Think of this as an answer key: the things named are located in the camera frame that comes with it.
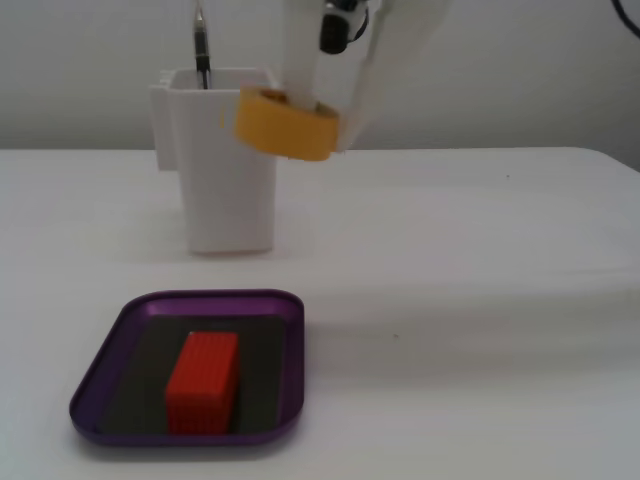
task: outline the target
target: yellow tape roll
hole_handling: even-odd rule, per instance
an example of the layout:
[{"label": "yellow tape roll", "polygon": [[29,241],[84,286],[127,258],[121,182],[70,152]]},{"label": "yellow tape roll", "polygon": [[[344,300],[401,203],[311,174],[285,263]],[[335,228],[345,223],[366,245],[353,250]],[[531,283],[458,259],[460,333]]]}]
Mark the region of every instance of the yellow tape roll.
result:
[{"label": "yellow tape roll", "polygon": [[290,106],[278,90],[246,88],[240,92],[236,137],[271,155],[322,161],[336,148],[339,120],[325,105],[308,112]]}]

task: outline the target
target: table surface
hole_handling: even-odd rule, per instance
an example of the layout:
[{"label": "table surface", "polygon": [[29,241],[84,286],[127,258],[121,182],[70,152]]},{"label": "table surface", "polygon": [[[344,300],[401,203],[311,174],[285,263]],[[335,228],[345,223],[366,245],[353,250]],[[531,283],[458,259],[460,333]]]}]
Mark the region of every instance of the table surface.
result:
[{"label": "table surface", "polygon": [[[579,149],[283,161],[270,253],[186,252],[152,152],[0,152],[0,478],[634,478],[640,175]],[[120,308],[280,288],[307,401],[245,450],[103,449],[68,403]]]}]

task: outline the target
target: red rectangular block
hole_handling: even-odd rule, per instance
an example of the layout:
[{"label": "red rectangular block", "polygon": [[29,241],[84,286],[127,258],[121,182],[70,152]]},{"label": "red rectangular block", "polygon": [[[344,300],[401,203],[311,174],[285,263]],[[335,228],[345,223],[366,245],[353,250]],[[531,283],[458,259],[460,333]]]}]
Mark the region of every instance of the red rectangular block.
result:
[{"label": "red rectangular block", "polygon": [[169,432],[227,433],[237,386],[238,335],[189,335],[165,390]]}]

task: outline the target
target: white cup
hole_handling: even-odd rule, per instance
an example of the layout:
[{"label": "white cup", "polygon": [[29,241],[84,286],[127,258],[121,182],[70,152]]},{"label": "white cup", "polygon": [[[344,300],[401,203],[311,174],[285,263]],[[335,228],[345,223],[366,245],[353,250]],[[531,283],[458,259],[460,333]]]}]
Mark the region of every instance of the white cup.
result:
[{"label": "white cup", "polygon": [[189,250],[195,253],[273,247],[276,159],[234,135],[240,88],[273,87],[268,72],[215,69],[212,89],[198,90],[194,70],[163,72],[151,87],[160,170],[178,170]]}]

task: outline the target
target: tray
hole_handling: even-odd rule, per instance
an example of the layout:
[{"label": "tray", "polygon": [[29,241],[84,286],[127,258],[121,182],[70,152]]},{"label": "tray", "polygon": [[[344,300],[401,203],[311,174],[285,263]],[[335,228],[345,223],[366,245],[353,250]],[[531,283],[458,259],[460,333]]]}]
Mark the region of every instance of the tray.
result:
[{"label": "tray", "polygon": [[[123,372],[147,327],[159,317],[278,316],[284,324],[282,374],[276,427],[236,435],[105,434],[98,425]],[[304,403],[304,306],[296,296],[277,290],[170,291],[128,303],[78,386],[69,414],[76,430],[91,442],[114,446],[256,445],[293,427]]]}]

